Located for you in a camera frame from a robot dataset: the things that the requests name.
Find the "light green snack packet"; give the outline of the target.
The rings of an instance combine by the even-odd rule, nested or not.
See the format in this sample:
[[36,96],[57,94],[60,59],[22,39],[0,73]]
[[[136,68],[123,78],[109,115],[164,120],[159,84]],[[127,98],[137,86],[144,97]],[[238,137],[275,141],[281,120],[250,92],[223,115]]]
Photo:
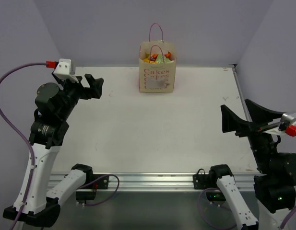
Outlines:
[[156,60],[155,60],[155,63],[157,64],[165,64],[165,61],[166,61],[166,56],[164,56],[164,54],[158,54]]

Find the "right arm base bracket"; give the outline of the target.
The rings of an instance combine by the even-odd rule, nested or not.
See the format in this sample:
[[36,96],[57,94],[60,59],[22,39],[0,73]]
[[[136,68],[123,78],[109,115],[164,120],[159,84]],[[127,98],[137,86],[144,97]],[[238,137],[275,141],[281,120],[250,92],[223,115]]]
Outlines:
[[196,174],[192,176],[193,187],[195,190],[204,190],[207,188],[213,188],[204,192],[205,198],[210,202],[223,202],[225,197],[219,190],[216,190],[217,185],[212,182],[208,173],[205,172],[203,168],[199,169]]

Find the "yellow snack packet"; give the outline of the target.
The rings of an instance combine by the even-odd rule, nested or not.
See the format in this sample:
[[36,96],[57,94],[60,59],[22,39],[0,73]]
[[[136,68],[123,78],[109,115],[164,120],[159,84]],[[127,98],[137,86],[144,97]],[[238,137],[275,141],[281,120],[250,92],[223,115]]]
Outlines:
[[150,55],[148,55],[148,57],[146,57],[143,62],[146,62],[146,63],[153,63],[153,60],[152,60],[152,57]]

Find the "orange snack bag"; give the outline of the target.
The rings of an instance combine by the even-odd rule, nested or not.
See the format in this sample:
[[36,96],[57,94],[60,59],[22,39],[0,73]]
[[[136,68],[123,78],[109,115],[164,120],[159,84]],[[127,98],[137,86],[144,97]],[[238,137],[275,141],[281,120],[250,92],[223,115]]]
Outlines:
[[165,56],[166,58],[170,59],[170,58],[171,58],[171,53],[170,53],[170,52],[167,52],[166,54],[164,54],[164,56]]

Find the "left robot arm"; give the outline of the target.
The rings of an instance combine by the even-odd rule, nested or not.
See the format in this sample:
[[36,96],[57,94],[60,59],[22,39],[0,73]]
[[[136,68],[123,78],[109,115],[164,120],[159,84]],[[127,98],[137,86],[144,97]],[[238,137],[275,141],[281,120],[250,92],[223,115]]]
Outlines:
[[3,217],[18,220],[34,227],[50,228],[57,221],[61,206],[80,187],[93,185],[93,169],[76,164],[53,189],[48,182],[54,161],[69,128],[67,119],[80,99],[100,99],[104,79],[84,76],[89,87],[77,81],[58,80],[41,85],[36,93],[34,122],[28,140],[30,156],[19,195]]

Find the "paper bag with pink handles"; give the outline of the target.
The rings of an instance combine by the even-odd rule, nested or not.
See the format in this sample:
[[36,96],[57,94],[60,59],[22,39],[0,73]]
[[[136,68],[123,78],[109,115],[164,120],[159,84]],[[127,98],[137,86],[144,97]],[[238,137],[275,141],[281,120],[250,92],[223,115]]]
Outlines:
[[[151,31],[153,23],[149,29],[149,39],[141,42],[139,51],[139,92],[142,93],[171,93],[174,90],[177,53],[175,46],[171,42],[164,40],[164,35],[161,34],[161,39],[153,40]],[[155,60],[158,54],[171,53],[171,58],[166,58],[165,64],[157,64]],[[146,63],[143,60],[150,55],[153,63]]]

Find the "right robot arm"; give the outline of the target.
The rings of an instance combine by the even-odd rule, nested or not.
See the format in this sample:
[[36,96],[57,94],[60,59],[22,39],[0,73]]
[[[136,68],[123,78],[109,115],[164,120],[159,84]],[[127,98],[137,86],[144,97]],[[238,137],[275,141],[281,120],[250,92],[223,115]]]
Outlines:
[[281,136],[296,137],[296,112],[277,112],[246,99],[251,121],[221,106],[222,131],[247,137],[260,176],[254,177],[259,218],[240,194],[228,165],[212,166],[208,183],[224,195],[239,230],[285,230],[296,212],[296,153],[277,150]]

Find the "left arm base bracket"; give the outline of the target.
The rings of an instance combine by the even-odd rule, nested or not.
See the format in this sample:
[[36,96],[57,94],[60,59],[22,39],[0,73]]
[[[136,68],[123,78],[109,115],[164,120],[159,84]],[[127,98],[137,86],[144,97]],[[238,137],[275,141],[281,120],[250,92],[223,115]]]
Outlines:
[[93,201],[96,198],[96,193],[98,189],[106,190],[108,189],[108,180],[109,176],[94,182],[93,184],[87,185],[92,181],[98,179],[99,177],[103,176],[103,174],[89,174],[88,178],[86,179],[83,188],[81,187],[75,193],[76,201],[79,203],[87,203],[87,201]]

